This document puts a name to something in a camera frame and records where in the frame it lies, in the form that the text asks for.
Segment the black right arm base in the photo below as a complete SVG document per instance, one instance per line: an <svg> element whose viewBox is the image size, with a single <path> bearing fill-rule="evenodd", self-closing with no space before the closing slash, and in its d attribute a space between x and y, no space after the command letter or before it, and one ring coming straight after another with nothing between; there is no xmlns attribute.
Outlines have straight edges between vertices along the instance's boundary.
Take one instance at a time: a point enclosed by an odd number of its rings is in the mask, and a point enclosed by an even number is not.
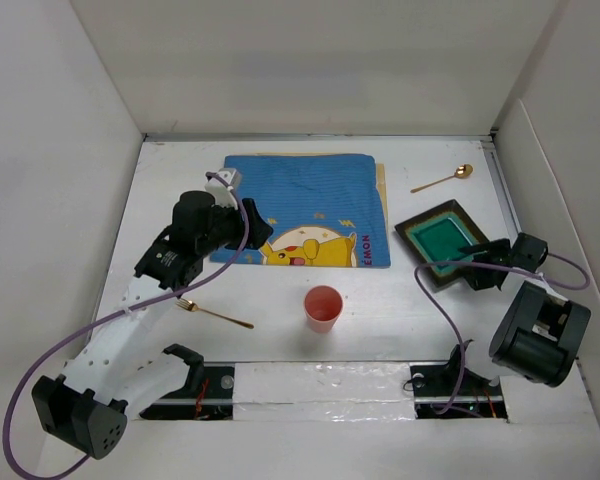
<svg viewBox="0 0 600 480"><path fill-rule="evenodd" d="M500 384L461 367L459 345L444 362L415 362L409 369L402 389L413 396L418 420L508 419Z"/></svg>

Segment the pink plastic cup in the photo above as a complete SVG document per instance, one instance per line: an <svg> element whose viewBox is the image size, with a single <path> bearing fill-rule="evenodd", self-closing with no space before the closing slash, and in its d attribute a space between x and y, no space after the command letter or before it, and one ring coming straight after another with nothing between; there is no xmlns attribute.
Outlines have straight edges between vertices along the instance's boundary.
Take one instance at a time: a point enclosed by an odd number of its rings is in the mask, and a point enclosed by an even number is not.
<svg viewBox="0 0 600 480"><path fill-rule="evenodd" d="M344 302L336 289L319 285L307 292L303 306L309 328L324 334L332 330L342 313Z"/></svg>

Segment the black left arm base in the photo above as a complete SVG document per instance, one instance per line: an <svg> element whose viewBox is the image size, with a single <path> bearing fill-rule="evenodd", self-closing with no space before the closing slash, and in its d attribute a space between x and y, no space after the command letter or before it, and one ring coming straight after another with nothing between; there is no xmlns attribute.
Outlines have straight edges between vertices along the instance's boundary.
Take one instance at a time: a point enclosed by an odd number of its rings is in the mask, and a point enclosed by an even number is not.
<svg viewBox="0 0 600 480"><path fill-rule="evenodd" d="M204 357L179 344L164 353L189 367L183 386L169 392L140 412L143 420L224 421L233 419L234 363L207 363Z"/></svg>

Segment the gold fork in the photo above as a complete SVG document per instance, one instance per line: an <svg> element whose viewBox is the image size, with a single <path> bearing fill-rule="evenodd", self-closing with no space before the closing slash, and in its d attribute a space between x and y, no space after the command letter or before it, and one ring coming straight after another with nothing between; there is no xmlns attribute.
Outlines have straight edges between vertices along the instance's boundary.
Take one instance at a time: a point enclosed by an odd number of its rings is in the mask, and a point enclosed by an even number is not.
<svg viewBox="0 0 600 480"><path fill-rule="evenodd" d="M243 328L246 328L249 330L253 330L255 328L255 326L250 322L238 320L238 319L211 311L209 309L202 308L198 304L194 303L193 301L185 299L185 298L178 298L176 300L176 306L183 310L186 310L188 312L192 312L192 313L201 312L203 314L207 314L207 315L213 316L215 318L222 319L224 321L230 322L232 324L238 325L240 327L243 327Z"/></svg>

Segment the green square ceramic plate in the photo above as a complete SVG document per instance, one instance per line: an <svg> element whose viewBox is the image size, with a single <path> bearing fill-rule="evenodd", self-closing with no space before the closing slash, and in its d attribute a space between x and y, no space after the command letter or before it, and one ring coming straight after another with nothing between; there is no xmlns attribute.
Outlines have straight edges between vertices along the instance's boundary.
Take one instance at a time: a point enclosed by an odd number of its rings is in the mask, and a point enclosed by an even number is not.
<svg viewBox="0 0 600 480"><path fill-rule="evenodd" d="M489 241L455 199L396 224L394 229L419 264L470 261L472 255L461 249Z"/></svg>

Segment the blue Pikachu placemat cloth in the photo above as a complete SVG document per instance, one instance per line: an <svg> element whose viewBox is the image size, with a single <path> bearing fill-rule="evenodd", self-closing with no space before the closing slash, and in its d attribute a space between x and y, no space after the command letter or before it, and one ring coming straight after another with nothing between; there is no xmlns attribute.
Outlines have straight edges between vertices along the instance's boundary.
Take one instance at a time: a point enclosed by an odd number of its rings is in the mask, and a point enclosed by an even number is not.
<svg viewBox="0 0 600 480"><path fill-rule="evenodd" d="M387 226L375 159L365 154L232 155L224 166L242 175L273 234L240 264L386 268Z"/></svg>

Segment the gold spoon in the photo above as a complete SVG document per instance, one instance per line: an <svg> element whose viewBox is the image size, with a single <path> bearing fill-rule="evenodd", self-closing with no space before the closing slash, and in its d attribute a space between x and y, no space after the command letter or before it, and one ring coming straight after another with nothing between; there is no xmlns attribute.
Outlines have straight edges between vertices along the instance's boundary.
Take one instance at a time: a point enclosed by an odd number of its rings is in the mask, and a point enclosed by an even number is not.
<svg viewBox="0 0 600 480"><path fill-rule="evenodd" d="M444 178L441 178L439 180L435 180L435 181L430 182L428 184L421 185L419 187L413 188L413 189L410 190L410 192L412 194L415 194L415 193L418 193L418 192L420 192L422 190L425 190L427 188L433 187L435 185L441 184L443 182L446 182L446 181L449 181L449 180L452 180L452 179L459 179L459 180L467 179L467 178L469 178L472 175L473 171L474 171L474 167L472 165L470 165L470 164L462 164L462 165L458 166L455 169L455 171L454 171L454 173L452 175L444 177Z"/></svg>

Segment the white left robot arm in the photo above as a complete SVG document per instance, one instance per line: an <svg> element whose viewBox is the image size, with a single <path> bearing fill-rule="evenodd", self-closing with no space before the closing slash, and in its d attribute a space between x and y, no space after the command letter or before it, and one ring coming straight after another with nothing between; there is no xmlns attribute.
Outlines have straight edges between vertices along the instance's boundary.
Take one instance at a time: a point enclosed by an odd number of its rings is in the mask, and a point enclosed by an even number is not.
<svg viewBox="0 0 600 480"><path fill-rule="evenodd" d="M203 261L223 248L235 262L257 250L272 227L252 198L225 187L183 193L172 220L134 268L117 311L95 323L89 342L56 378L40 377L32 399L43 430L93 459L109 455L128 421L167 393L202 387L204 359L179 344L155 360L137 359L145 336L171 305L199 284Z"/></svg>

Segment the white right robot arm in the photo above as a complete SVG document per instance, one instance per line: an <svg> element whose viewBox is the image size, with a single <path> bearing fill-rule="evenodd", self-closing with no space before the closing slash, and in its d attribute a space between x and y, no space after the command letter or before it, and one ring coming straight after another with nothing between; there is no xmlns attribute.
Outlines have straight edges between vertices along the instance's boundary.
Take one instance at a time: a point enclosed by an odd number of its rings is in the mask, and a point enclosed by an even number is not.
<svg viewBox="0 0 600 480"><path fill-rule="evenodd" d="M458 249L460 258L482 266L462 267L475 291L501 288L512 269L534 274L549 256L548 244L526 233L515 242L500 239ZM498 265L498 270L486 269ZM555 388L568 376L586 332L591 311L526 280L520 286L489 346L493 363L533 383Z"/></svg>

